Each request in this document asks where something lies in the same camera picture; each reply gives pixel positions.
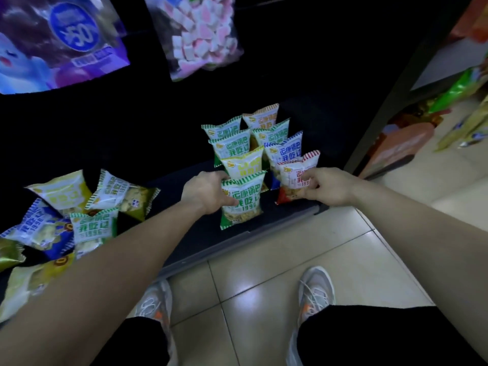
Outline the red striped snack packet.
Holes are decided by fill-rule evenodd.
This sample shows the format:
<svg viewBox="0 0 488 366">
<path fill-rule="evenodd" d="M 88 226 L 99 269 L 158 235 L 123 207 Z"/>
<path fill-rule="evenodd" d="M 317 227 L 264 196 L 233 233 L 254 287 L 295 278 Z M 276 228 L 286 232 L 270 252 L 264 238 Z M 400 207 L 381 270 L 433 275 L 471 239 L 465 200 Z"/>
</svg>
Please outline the red striped snack packet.
<svg viewBox="0 0 488 366">
<path fill-rule="evenodd" d="M 293 160 L 282 161 L 277 163 L 280 187 L 276 205 L 289 203 L 297 199 L 299 190 L 307 189 L 310 181 L 303 178 L 304 172 L 317 166 L 321 152 L 314 150 L 297 157 Z"/>
</svg>

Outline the pink white marshmallow bag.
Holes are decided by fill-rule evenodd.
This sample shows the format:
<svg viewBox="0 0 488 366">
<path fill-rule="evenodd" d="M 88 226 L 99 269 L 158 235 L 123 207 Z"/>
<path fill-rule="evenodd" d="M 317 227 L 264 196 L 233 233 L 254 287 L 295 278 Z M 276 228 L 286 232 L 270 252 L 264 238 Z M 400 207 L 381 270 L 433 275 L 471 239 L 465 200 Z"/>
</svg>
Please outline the pink white marshmallow bag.
<svg viewBox="0 0 488 366">
<path fill-rule="evenodd" d="M 240 59 L 235 0 L 144 0 L 162 45 L 170 78 L 213 71 Z"/>
</svg>

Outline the person's left forearm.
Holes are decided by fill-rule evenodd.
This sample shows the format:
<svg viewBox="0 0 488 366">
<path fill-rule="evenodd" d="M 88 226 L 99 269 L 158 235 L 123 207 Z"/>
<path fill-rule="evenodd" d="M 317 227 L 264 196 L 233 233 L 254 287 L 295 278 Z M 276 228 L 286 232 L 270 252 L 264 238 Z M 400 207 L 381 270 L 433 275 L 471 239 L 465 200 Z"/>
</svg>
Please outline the person's left forearm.
<svg viewBox="0 0 488 366">
<path fill-rule="evenodd" d="M 208 213 L 182 200 L 74 262 L 0 330 L 0 366 L 89 366 Z"/>
</svg>

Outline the grey shelf board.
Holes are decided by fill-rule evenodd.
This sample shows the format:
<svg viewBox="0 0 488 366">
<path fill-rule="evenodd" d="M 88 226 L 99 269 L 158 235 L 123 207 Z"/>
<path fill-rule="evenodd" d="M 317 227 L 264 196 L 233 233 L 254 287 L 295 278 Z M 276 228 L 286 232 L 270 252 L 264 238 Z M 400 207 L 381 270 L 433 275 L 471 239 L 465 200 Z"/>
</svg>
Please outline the grey shelf board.
<svg viewBox="0 0 488 366">
<path fill-rule="evenodd" d="M 488 41 L 479 43 L 463 38 L 440 48 L 411 87 L 420 87 L 480 65 L 488 52 Z"/>
</svg>

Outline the large orange packet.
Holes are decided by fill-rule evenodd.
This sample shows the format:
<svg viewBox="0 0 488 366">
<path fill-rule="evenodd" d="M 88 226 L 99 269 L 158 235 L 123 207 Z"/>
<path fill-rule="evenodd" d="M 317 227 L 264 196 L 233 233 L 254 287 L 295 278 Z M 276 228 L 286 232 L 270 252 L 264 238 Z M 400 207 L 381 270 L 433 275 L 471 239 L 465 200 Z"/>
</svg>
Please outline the large orange packet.
<svg viewBox="0 0 488 366">
<path fill-rule="evenodd" d="M 431 123 L 416 123 L 380 135 L 380 144 L 369 156 L 358 177 L 374 179 L 410 162 L 419 150 L 433 137 L 435 128 Z"/>
</svg>

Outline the person's right forearm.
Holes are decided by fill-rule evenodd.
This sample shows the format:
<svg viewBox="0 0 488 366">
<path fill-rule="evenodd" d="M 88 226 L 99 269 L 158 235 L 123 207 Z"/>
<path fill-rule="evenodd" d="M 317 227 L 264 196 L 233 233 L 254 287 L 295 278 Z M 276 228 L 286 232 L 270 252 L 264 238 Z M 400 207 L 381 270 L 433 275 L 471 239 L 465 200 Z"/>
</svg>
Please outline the person's right forearm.
<svg viewBox="0 0 488 366">
<path fill-rule="evenodd" d="M 351 198 L 488 362 L 488 232 L 365 180 L 353 184 Z"/>
</svg>

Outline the large purple printed bag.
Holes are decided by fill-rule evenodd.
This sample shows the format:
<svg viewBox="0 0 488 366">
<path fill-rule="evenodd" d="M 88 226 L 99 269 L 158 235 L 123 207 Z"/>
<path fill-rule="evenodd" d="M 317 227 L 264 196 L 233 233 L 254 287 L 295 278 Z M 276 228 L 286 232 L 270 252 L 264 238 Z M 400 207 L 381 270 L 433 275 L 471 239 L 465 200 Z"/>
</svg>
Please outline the large purple printed bag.
<svg viewBox="0 0 488 366">
<path fill-rule="evenodd" d="M 110 0 L 0 0 L 0 94 L 54 90 L 130 65 Z"/>
</svg>

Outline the grey sneaker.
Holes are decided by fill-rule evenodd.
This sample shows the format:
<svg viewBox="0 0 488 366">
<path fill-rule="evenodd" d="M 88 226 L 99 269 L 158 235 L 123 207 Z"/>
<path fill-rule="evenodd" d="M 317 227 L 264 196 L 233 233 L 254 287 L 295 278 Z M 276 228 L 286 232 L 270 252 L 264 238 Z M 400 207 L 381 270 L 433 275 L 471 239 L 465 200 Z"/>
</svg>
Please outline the grey sneaker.
<svg viewBox="0 0 488 366">
<path fill-rule="evenodd" d="M 303 273 L 298 287 L 298 302 L 300 312 L 297 326 L 289 341 L 286 366 L 303 366 L 297 350 L 298 330 L 302 323 L 328 306 L 336 304 L 334 285 L 322 266 L 312 266 Z"/>
<path fill-rule="evenodd" d="M 168 366 L 178 366 L 178 353 L 170 327 L 172 304 L 173 295 L 167 279 L 158 279 L 146 289 L 142 298 L 126 318 L 142 317 L 158 321 L 167 340 Z"/>
</svg>

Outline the standing rows of snack packets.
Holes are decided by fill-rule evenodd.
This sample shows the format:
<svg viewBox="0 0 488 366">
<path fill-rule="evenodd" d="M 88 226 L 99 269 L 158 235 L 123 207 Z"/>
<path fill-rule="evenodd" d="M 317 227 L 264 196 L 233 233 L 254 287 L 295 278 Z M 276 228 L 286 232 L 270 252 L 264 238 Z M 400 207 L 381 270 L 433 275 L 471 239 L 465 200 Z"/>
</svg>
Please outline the standing rows of snack packets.
<svg viewBox="0 0 488 366">
<path fill-rule="evenodd" d="M 278 189 L 278 163 L 302 153 L 302 131 L 289 135 L 290 119 L 277 122 L 279 107 L 275 103 L 220 125 L 201 125 L 213 148 L 214 167 L 223 166 L 232 179 L 270 171 L 270 188 Z"/>
</svg>

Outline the person's left hand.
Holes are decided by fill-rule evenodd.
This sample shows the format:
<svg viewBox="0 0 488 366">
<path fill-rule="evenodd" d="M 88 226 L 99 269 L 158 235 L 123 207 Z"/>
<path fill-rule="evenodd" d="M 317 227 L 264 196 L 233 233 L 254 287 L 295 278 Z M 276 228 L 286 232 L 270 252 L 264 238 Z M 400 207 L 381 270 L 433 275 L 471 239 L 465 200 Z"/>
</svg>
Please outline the person's left hand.
<svg viewBox="0 0 488 366">
<path fill-rule="evenodd" d="M 180 202 L 189 206 L 199 217 L 213 214 L 221 208 L 221 195 L 227 195 L 222 190 L 222 182 L 229 179 L 224 171 L 202 171 L 184 185 Z"/>
</svg>

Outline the grey right sneaker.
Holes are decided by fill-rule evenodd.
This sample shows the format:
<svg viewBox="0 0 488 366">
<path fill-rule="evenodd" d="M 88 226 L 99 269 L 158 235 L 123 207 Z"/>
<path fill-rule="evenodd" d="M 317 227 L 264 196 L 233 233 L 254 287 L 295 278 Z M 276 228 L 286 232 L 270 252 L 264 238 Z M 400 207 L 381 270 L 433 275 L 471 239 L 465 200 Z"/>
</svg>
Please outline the grey right sneaker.
<svg viewBox="0 0 488 366">
<path fill-rule="evenodd" d="M 286 366 L 303 366 L 297 350 L 298 330 L 302 323 L 328 306 L 336 304 L 334 285 L 322 266 L 312 266 L 303 273 L 298 287 L 298 302 L 300 312 L 297 326 L 289 341 Z"/>
</svg>

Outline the green striped snack packet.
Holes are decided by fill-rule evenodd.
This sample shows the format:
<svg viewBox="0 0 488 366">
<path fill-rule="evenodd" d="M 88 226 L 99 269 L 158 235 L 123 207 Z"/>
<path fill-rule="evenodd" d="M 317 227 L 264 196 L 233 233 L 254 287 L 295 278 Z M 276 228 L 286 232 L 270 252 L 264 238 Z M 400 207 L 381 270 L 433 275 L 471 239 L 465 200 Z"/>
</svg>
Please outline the green striped snack packet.
<svg viewBox="0 0 488 366">
<path fill-rule="evenodd" d="M 263 213 L 260 198 L 266 173 L 267 171 L 262 170 L 240 179 L 221 182 L 223 193 L 239 202 L 236 206 L 222 207 L 221 230 L 249 221 Z"/>
</svg>

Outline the grey left sneaker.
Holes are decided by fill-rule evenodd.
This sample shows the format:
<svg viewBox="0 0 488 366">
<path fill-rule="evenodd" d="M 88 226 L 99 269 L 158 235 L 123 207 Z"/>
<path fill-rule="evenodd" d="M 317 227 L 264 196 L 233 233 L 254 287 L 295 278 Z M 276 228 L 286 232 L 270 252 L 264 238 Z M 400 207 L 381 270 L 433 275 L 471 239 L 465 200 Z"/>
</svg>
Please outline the grey left sneaker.
<svg viewBox="0 0 488 366">
<path fill-rule="evenodd" d="M 167 279 L 158 279 L 146 289 L 142 298 L 126 318 L 142 317 L 158 321 L 167 340 L 168 366 L 178 366 L 178 353 L 170 327 L 172 304 L 173 295 Z"/>
</svg>

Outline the yellow foil packet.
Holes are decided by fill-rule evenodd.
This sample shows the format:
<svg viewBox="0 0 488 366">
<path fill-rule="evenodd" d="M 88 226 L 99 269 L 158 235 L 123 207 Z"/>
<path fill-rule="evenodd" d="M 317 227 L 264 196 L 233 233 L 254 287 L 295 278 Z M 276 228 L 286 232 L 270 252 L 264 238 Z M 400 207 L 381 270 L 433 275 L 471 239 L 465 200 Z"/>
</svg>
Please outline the yellow foil packet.
<svg viewBox="0 0 488 366">
<path fill-rule="evenodd" d="M 488 139 L 488 95 L 469 116 L 457 123 L 436 145 L 440 152 L 455 145 L 467 148 Z"/>
</svg>

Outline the bright green packet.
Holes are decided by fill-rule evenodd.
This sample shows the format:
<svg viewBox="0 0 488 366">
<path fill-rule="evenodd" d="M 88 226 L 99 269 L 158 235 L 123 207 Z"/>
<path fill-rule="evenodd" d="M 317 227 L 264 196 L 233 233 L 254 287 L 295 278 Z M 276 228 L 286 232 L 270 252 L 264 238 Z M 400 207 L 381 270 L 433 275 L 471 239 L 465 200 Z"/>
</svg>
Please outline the bright green packet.
<svg viewBox="0 0 488 366">
<path fill-rule="evenodd" d="M 478 67 L 467 69 L 461 77 L 429 107 L 429 114 L 449 109 L 455 102 L 465 98 L 473 91 L 480 75 Z"/>
</svg>

